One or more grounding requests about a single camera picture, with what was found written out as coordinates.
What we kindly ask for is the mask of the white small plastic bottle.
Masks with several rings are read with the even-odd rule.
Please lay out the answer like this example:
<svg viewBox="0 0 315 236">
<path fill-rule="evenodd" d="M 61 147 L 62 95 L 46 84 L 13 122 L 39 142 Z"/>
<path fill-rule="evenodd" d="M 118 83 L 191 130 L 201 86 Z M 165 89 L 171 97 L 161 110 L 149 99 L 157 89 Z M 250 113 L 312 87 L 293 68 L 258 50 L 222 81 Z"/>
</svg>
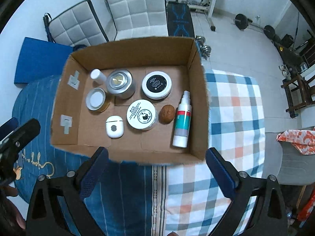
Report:
<svg viewBox="0 0 315 236">
<path fill-rule="evenodd" d="M 99 69 L 94 69 L 91 71 L 90 77 L 98 85 L 103 85 L 107 79 L 107 77 Z"/>
</svg>

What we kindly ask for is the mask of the brown walnut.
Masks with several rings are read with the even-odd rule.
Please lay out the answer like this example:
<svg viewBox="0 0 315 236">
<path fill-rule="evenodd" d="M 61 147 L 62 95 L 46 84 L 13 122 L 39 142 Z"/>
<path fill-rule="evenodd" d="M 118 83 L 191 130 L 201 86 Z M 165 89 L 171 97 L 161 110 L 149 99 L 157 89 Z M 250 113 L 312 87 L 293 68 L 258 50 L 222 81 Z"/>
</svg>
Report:
<svg viewBox="0 0 315 236">
<path fill-rule="evenodd" d="M 175 114 L 175 108 L 171 104 L 164 105 L 159 113 L 159 122 L 169 124 L 174 120 Z"/>
</svg>

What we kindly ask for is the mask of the white spray bottle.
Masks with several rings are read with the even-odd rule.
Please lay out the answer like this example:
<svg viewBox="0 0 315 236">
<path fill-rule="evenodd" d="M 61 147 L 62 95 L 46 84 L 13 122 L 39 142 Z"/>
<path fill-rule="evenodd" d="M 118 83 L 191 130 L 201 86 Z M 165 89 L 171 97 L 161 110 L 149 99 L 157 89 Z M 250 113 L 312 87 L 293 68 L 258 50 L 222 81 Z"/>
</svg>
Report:
<svg viewBox="0 0 315 236">
<path fill-rule="evenodd" d="M 175 130 L 172 145 L 178 148 L 186 148 L 190 131 L 192 106 L 190 92 L 184 91 L 181 102 L 177 108 Z"/>
</svg>

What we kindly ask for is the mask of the blue striped quilt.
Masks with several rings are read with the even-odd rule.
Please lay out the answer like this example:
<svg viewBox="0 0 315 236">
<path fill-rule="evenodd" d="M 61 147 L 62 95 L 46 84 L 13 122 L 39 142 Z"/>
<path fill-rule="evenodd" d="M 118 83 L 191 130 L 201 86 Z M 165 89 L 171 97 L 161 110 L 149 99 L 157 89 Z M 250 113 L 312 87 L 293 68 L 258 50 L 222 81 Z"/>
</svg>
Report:
<svg viewBox="0 0 315 236">
<path fill-rule="evenodd" d="M 12 115 L 20 124 L 40 122 L 40 134 L 19 155 L 15 185 L 29 202 L 40 175 L 57 178 L 77 170 L 87 156 L 54 148 L 50 143 L 51 114 L 59 76 L 34 81 L 19 93 Z M 166 168 L 134 162 L 109 162 L 84 204 L 106 235 L 164 235 Z"/>
</svg>

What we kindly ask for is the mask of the plaid checkered quilt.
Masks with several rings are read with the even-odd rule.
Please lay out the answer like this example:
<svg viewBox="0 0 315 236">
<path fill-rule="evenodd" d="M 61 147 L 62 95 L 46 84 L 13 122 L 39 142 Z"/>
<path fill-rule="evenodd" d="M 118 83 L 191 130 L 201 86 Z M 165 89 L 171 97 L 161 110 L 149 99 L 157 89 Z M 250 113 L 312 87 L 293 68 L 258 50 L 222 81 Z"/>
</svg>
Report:
<svg viewBox="0 0 315 236">
<path fill-rule="evenodd" d="M 258 82 L 219 70 L 207 71 L 205 78 L 211 97 L 205 160 L 157 170 L 161 200 L 152 220 L 153 235 L 210 235 L 239 186 L 223 186 L 231 176 L 227 168 L 262 176 L 265 125 Z"/>
</svg>

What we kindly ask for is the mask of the white earbuds case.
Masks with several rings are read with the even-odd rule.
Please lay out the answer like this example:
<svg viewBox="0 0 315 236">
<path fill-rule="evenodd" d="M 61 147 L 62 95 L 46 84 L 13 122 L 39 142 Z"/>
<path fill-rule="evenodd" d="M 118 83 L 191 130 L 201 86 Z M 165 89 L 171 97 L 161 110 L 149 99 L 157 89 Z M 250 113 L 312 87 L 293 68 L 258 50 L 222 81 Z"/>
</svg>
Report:
<svg viewBox="0 0 315 236">
<path fill-rule="evenodd" d="M 110 116 L 105 122 L 106 134 L 110 138 L 120 138 L 124 134 L 123 119 L 120 116 Z"/>
</svg>

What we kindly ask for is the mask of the blue foam mat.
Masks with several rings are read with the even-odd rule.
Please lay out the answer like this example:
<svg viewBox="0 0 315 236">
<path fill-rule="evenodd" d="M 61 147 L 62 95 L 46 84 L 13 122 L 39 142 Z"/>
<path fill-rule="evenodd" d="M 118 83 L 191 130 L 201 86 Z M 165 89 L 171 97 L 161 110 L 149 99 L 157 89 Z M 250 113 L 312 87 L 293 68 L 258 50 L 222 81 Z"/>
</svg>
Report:
<svg viewBox="0 0 315 236">
<path fill-rule="evenodd" d="M 71 46 L 25 37 L 17 61 L 15 84 L 61 75 Z"/>
</svg>

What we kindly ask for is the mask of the orange white cloth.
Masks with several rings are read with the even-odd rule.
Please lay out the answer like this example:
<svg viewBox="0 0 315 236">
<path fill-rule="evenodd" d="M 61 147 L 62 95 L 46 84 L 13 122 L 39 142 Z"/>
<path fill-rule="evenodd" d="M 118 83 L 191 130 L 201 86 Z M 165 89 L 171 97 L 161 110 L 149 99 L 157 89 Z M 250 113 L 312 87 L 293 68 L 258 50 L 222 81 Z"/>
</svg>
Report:
<svg viewBox="0 0 315 236">
<path fill-rule="evenodd" d="M 302 155 L 314 155 L 315 153 L 315 131 L 289 129 L 277 135 L 276 140 L 279 142 L 290 143 Z"/>
</svg>

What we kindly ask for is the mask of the white jar green logo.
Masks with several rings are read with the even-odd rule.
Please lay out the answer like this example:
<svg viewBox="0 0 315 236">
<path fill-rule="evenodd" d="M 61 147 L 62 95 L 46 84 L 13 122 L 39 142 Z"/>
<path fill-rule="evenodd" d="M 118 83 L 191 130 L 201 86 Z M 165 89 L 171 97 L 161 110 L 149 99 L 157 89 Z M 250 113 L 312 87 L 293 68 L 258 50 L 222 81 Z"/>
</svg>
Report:
<svg viewBox="0 0 315 236">
<path fill-rule="evenodd" d="M 140 99 L 134 101 L 127 109 L 127 121 L 129 125 L 141 131 L 148 131 L 154 127 L 158 113 L 150 101 Z"/>
</svg>

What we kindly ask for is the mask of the silver metal tin can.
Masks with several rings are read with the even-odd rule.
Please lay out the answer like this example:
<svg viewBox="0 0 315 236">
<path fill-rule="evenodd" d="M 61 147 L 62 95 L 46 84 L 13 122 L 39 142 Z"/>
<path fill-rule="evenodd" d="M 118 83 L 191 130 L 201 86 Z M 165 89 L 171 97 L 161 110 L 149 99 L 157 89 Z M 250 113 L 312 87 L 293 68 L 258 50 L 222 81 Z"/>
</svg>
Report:
<svg viewBox="0 0 315 236">
<path fill-rule="evenodd" d="M 106 79 L 107 91 L 120 98 L 129 99 L 136 91 L 136 82 L 127 69 L 114 70 Z"/>
</svg>

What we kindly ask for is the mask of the cardboard box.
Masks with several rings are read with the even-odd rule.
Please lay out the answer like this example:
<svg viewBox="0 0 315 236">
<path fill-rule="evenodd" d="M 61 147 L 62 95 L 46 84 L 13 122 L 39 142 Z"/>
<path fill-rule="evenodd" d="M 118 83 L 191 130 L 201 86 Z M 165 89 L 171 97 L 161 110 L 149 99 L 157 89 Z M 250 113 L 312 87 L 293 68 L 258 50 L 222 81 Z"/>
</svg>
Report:
<svg viewBox="0 0 315 236">
<path fill-rule="evenodd" d="M 97 87 L 90 77 L 94 69 L 105 75 L 116 69 L 127 69 L 136 84 L 135 93 L 128 99 L 111 98 L 103 112 L 90 111 L 85 99 Z M 174 123 L 157 122 L 147 131 L 125 123 L 122 137 L 112 139 L 106 134 L 108 117 L 125 118 L 129 105 L 145 98 L 142 80 L 153 71 L 163 71 L 172 80 L 170 94 L 153 102 L 157 111 L 168 104 L 177 107 L 183 92 L 190 92 L 192 116 L 186 148 L 172 145 Z M 133 38 L 86 47 L 72 53 L 64 66 L 53 106 L 50 141 L 58 149 L 88 157 L 99 147 L 105 147 L 114 161 L 199 163 L 208 149 L 209 94 L 205 70 L 192 38 Z"/>
</svg>

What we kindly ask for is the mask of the left white quilted chair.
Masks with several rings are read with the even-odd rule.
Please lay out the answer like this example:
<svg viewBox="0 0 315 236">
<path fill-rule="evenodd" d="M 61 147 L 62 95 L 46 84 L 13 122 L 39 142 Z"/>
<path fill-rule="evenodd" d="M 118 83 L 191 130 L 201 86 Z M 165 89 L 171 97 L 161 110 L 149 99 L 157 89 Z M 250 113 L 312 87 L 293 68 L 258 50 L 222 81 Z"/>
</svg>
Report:
<svg viewBox="0 0 315 236">
<path fill-rule="evenodd" d="M 74 47 L 93 46 L 109 41 L 90 0 L 82 1 L 48 24 L 55 43 Z"/>
</svg>

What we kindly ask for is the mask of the white quilted chair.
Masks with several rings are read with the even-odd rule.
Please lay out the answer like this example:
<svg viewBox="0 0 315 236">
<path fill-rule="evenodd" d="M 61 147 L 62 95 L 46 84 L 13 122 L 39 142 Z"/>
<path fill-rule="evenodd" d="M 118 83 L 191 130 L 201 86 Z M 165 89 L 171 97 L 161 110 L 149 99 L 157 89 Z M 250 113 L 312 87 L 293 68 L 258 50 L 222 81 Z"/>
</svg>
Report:
<svg viewBox="0 0 315 236">
<path fill-rule="evenodd" d="M 117 31 L 115 40 L 168 36 L 165 0 L 106 0 Z"/>
<path fill-rule="evenodd" d="M 82 1 L 48 24 L 55 43 L 74 47 L 93 46 L 109 41 L 90 0 Z"/>
</svg>

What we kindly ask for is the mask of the dark wooden chair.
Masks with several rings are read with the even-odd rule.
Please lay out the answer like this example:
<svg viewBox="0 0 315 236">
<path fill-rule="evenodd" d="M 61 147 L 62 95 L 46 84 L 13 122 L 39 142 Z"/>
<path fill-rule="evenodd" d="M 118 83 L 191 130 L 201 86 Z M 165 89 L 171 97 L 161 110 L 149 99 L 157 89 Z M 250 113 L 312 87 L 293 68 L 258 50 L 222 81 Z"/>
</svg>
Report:
<svg viewBox="0 0 315 236">
<path fill-rule="evenodd" d="M 290 118 L 295 118 L 298 116 L 296 111 L 314 105 L 314 85 L 310 86 L 310 83 L 314 82 L 314 76 L 311 76 L 309 79 L 305 78 L 310 73 L 314 73 L 314 65 L 301 74 L 294 71 L 293 68 L 288 68 L 286 65 L 280 65 L 279 69 L 284 76 L 281 88 L 284 89 L 288 103 L 286 113 L 289 113 Z M 297 93 L 299 93 L 301 100 L 298 104 L 294 104 L 293 94 Z"/>
</svg>

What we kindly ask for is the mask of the white jar black label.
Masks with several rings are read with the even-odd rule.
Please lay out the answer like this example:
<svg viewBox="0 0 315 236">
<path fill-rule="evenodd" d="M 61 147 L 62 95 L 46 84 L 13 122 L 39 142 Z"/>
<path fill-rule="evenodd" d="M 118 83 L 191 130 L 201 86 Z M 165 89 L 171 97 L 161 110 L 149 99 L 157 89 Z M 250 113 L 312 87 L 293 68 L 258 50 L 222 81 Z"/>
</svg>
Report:
<svg viewBox="0 0 315 236">
<path fill-rule="evenodd" d="M 171 92 L 172 80 L 163 71 L 153 71 L 147 74 L 142 81 L 142 91 L 152 100 L 163 100 Z"/>
</svg>

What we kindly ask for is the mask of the chrome dumbbell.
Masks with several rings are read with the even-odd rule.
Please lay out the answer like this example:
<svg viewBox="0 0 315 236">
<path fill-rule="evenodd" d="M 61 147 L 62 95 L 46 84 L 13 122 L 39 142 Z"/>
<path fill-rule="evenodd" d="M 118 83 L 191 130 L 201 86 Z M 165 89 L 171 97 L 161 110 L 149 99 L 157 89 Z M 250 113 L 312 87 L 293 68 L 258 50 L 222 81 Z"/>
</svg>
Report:
<svg viewBox="0 0 315 236">
<path fill-rule="evenodd" d="M 204 36 L 196 36 L 195 37 L 195 44 L 197 46 L 198 52 L 204 59 L 210 58 L 211 55 L 211 47 L 206 44 L 206 39 Z"/>
</svg>

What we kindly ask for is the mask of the right white quilted chair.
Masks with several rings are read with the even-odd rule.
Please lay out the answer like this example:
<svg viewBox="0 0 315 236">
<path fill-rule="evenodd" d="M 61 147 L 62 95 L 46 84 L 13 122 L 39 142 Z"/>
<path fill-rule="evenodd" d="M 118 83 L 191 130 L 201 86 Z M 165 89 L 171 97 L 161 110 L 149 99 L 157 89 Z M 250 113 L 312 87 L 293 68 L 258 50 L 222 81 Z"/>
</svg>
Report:
<svg viewBox="0 0 315 236">
<path fill-rule="evenodd" d="M 117 31 L 115 40 L 168 36 L 165 0 L 106 0 Z"/>
</svg>

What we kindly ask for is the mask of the black blue bench pad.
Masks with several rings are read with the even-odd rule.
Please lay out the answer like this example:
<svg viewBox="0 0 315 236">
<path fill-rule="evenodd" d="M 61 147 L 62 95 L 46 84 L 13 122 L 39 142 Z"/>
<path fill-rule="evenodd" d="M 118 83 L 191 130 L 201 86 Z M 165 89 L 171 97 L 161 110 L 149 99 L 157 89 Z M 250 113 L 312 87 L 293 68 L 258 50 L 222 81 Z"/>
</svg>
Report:
<svg viewBox="0 0 315 236">
<path fill-rule="evenodd" d="M 190 8 L 187 4 L 168 3 L 167 27 L 169 36 L 195 37 Z"/>
</svg>

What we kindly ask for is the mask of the floor barbell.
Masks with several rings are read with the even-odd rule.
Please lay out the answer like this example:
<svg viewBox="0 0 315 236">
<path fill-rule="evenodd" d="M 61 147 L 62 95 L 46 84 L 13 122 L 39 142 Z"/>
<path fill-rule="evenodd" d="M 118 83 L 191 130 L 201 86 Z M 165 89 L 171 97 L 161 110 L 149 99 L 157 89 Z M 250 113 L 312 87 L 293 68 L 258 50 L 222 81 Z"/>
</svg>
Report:
<svg viewBox="0 0 315 236">
<path fill-rule="evenodd" d="M 273 40 L 275 37 L 275 29 L 272 26 L 266 25 L 265 27 L 261 27 L 258 24 L 253 23 L 253 21 L 247 18 L 244 14 L 237 14 L 233 21 L 239 30 L 245 30 L 248 27 L 254 27 L 255 29 L 262 30 L 265 36 L 270 40 Z"/>
</svg>

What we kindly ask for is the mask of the white weight bench rack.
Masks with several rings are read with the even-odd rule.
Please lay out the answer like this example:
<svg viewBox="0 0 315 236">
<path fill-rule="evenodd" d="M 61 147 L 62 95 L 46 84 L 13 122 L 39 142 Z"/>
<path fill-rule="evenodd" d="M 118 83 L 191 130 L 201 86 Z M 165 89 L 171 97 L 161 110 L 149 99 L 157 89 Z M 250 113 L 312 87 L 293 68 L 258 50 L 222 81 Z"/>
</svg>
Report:
<svg viewBox="0 0 315 236">
<path fill-rule="evenodd" d="M 185 3 L 188 5 L 190 10 L 195 10 L 196 12 L 202 12 L 210 25 L 211 31 L 216 31 L 216 27 L 212 21 L 212 14 L 214 12 L 216 0 L 200 0 L 200 2 L 186 0 Z"/>
</svg>

